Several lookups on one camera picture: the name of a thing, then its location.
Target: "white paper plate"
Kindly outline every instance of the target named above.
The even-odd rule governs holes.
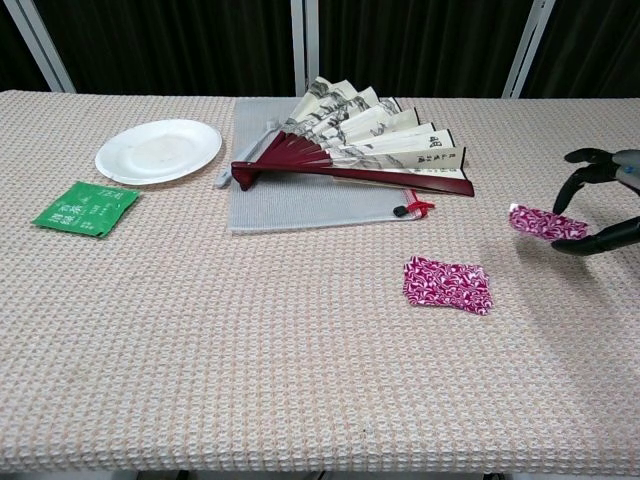
[[[127,185],[148,185],[183,177],[209,163],[222,136],[193,120],[160,120],[119,133],[96,154],[106,177]]]

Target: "folding fan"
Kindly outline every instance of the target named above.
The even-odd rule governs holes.
[[[451,133],[420,124],[415,109],[318,77],[258,160],[233,162],[231,171],[242,190],[260,172],[278,171],[473,196],[463,162]]]

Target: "table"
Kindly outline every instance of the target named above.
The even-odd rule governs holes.
[[[232,98],[0,93],[0,472],[438,470],[640,474],[640,249],[564,256],[506,222],[549,209],[580,147],[638,147],[640,99],[401,99],[466,145],[474,199],[415,222],[232,236]],[[216,161],[106,239],[30,225],[111,136],[220,129]],[[637,216],[617,184],[568,215]],[[411,307],[412,255],[482,265],[488,317]]]

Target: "waffle knit tablecloth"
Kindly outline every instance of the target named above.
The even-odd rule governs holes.
[[[640,474],[640,246],[576,258],[507,223],[550,209],[580,147],[640,146],[640,100],[404,99],[467,146],[475,198],[415,222],[232,236],[234,100],[0,94],[0,472]],[[116,133],[220,129],[214,162],[142,187],[105,239],[30,224]],[[618,184],[567,214],[638,215]],[[412,256],[482,265],[488,317],[412,307]]]

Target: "robotic hand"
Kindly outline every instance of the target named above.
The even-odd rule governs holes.
[[[561,214],[585,183],[618,181],[640,195],[640,150],[609,153],[596,148],[582,148],[567,154],[570,163],[589,165],[575,171],[565,182],[553,205],[553,213]],[[611,225],[580,240],[556,240],[551,246],[570,255],[593,255],[640,242],[640,217]]]

